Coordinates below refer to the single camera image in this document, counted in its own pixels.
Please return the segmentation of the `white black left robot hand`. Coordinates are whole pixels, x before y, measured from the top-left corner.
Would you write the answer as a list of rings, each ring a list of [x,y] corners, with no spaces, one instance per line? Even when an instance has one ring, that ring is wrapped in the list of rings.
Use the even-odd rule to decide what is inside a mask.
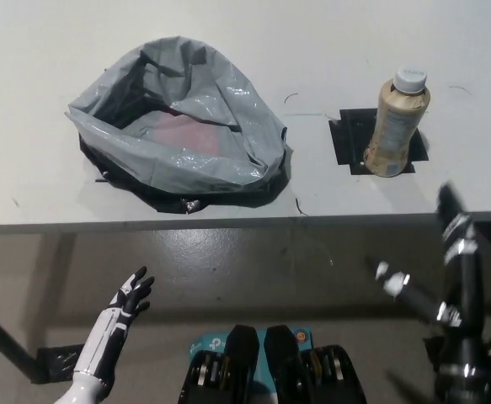
[[[152,291],[154,277],[146,277],[146,273],[146,266],[133,273],[100,312],[78,358],[76,373],[91,375],[105,384],[114,379],[129,328],[150,306],[146,298]]]

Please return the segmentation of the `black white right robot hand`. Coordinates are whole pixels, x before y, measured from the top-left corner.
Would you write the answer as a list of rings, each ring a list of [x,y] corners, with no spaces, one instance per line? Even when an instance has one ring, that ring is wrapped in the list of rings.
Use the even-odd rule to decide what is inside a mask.
[[[474,221],[450,183],[440,186],[437,216],[441,224],[446,296],[433,295],[405,270],[380,258],[366,258],[375,281],[395,301],[425,320],[480,336],[484,325],[483,271]]]

